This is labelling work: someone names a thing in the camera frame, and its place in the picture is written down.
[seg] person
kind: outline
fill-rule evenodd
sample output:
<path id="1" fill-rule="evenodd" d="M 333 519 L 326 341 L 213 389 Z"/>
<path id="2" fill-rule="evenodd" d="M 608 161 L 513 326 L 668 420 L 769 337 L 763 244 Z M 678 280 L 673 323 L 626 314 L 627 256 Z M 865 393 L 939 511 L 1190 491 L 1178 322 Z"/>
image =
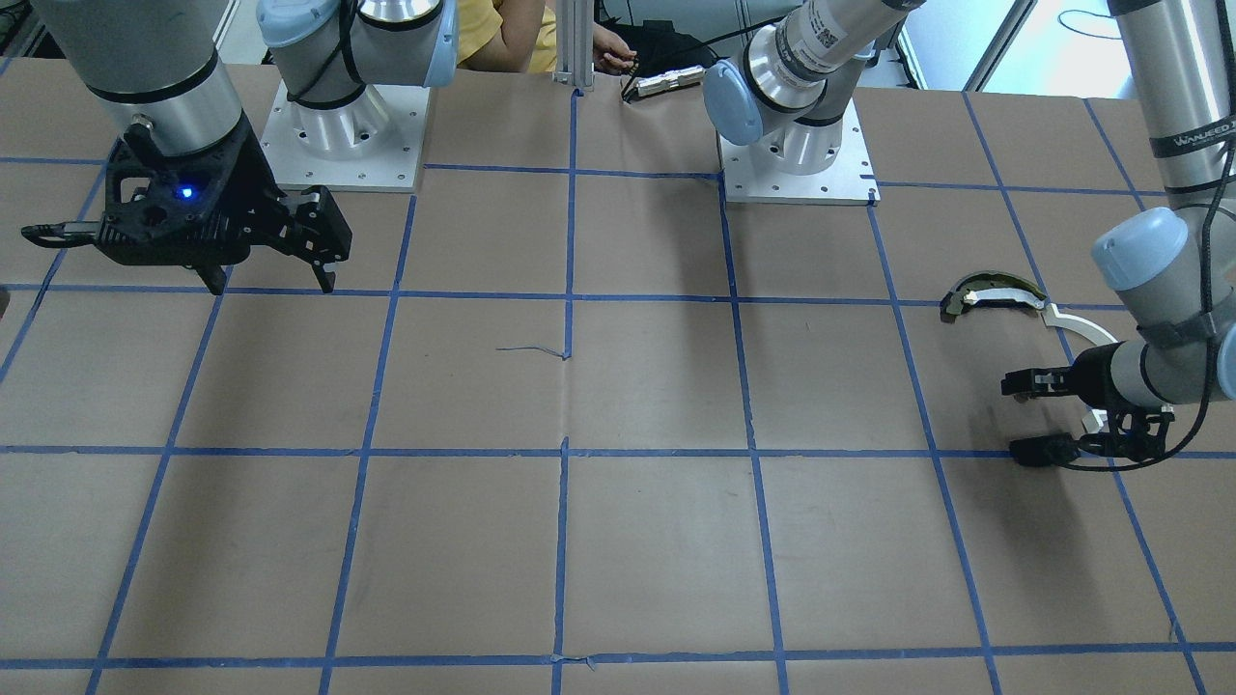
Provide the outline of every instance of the person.
<path id="1" fill-rule="evenodd" d="M 557 67 L 554 0 L 459 0 L 459 64 L 481 72 L 552 72 Z M 623 74 L 635 52 L 617 33 L 592 25 L 598 72 Z"/>

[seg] yellow shirt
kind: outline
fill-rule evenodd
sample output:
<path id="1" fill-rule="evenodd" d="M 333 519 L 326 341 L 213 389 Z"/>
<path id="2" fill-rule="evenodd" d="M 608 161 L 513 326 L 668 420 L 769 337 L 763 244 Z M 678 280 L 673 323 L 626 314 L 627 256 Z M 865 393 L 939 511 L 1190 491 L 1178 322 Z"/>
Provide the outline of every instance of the yellow shirt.
<path id="1" fill-rule="evenodd" d="M 489 42 L 502 31 L 502 15 L 498 7 L 502 0 L 457 0 L 460 20 L 459 62 L 465 61 Z M 541 15 L 541 30 L 536 35 L 528 72 L 548 73 L 557 67 L 557 19 L 554 10 L 545 7 Z"/>

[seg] metal pole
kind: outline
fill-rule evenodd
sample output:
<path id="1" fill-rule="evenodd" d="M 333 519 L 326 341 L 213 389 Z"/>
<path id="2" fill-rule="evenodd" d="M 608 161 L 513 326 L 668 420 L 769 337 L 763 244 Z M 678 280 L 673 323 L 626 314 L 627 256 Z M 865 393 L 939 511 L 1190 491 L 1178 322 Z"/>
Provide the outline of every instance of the metal pole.
<path id="1" fill-rule="evenodd" d="M 554 79 L 592 92 L 592 0 L 557 0 L 557 72 Z"/>

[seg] hand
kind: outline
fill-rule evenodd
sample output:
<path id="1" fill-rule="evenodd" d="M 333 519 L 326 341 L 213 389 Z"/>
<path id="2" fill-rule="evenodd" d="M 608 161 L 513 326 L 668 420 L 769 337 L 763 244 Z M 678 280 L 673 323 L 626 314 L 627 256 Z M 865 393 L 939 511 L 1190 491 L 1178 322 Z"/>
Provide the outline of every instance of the hand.
<path id="1" fill-rule="evenodd" d="M 592 64 L 606 74 L 623 74 L 635 61 L 635 52 L 620 36 L 592 23 Z"/>

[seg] metal base plate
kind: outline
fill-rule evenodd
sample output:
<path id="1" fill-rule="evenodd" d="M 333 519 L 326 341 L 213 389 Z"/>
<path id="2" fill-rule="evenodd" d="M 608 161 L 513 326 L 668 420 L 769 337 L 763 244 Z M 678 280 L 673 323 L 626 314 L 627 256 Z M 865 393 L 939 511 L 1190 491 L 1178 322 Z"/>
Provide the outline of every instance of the metal base plate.
<path id="1" fill-rule="evenodd" d="M 880 200 L 871 157 L 866 151 L 858 110 L 845 108 L 845 139 L 837 161 L 827 169 L 797 176 L 776 168 L 772 155 L 761 140 L 738 146 L 717 137 L 726 172 L 726 198 L 735 203 L 796 203 L 805 205 L 866 205 Z"/>
<path id="2" fill-rule="evenodd" d="M 373 153 L 360 160 L 331 161 L 313 156 L 299 141 L 287 108 L 287 87 L 281 82 L 262 131 L 262 151 L 274 171 L 274 181 L 289 192 L 315 183 L 331 190 L 412 193 L 420 173 L 429 89 L 377 85 L 397 127 Z"/>

